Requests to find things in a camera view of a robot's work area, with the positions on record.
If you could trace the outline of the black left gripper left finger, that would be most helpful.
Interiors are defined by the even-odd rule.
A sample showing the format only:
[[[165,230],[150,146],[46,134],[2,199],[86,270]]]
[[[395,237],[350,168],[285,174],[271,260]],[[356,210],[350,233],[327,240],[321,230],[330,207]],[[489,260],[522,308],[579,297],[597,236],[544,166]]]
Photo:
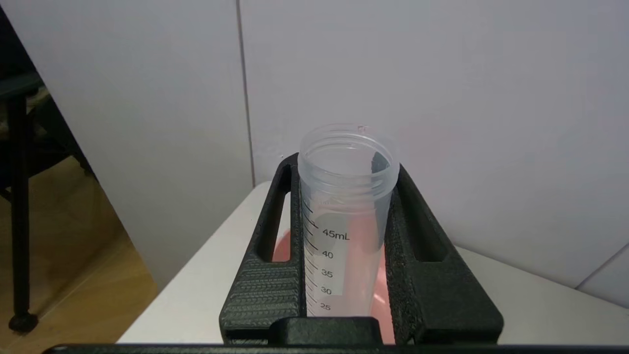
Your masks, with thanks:
[[[272,260],[289,194],[289,259]],[[272,324],[303,315],[303,232],[297,154],[277,167],[241,265],[220,312],[227,345],[264,345]]]

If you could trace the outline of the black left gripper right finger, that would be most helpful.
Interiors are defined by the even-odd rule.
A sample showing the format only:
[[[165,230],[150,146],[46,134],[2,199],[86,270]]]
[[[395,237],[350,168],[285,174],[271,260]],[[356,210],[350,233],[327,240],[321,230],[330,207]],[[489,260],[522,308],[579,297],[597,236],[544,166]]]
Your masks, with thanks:
[[[401,167],[384,236],[397,344],[496,344],[505,324]]]

